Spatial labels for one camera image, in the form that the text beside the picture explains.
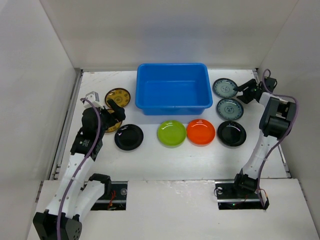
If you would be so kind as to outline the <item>blue floral plate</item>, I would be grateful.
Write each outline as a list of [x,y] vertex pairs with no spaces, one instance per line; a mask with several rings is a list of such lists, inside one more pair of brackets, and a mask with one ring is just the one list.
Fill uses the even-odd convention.
[[217,114],[224,120],[236,121],[244,114],[242,104],[233,98],[223,98],[216,105]]
[[220,98],[233,98],[237,95],[237,84],[229,78],[219,78],[212,86],[213,92]]

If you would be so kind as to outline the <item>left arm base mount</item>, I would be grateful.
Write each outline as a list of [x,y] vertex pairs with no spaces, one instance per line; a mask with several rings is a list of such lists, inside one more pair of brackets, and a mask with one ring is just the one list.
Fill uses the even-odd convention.
[[127,208],[128,182],[114,181],[109,193],[101,196],[91,211],[125,211]]

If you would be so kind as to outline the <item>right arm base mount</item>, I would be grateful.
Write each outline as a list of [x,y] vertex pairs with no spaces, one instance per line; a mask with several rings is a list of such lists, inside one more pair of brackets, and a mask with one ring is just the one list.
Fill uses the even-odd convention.
[[216,181],[213,194],[219,210],[264,210],[270,206],[267,192],[259,189],[237,190],[231,180]]

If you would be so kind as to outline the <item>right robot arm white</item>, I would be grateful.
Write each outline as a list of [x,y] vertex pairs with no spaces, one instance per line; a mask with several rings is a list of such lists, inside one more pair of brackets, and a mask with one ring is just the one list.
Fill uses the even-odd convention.
[[239,198],[246,194],[258,193],[262,169],[271,152],[290,133],[293,126],[297,104],[286,101],[273,94],[277,80],[266,77],[261,83],[255,79],[238,86],[236,90],[242,92],[237,98],[248,104],[256,100],[264,106],[264,112],[259,122],[259,137],[256,146],[247,161],[235,176],[232,193]]

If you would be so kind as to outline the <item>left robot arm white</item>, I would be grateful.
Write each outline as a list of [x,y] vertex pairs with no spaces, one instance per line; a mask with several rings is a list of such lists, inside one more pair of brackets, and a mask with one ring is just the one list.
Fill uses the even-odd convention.
[[125,120],[125,110],[113,99],[107,101],[113,113],[97,101],[91,102],[86,97],[81,101],[85,107],[81,128],[72,144],[58,190],[45,210],[36,212],[32,220],[41,240],[78,240],[84,218],[96,201],[112,194],[110,176],[95,173],[86,179],[86,175],[103,146],[105,132]]

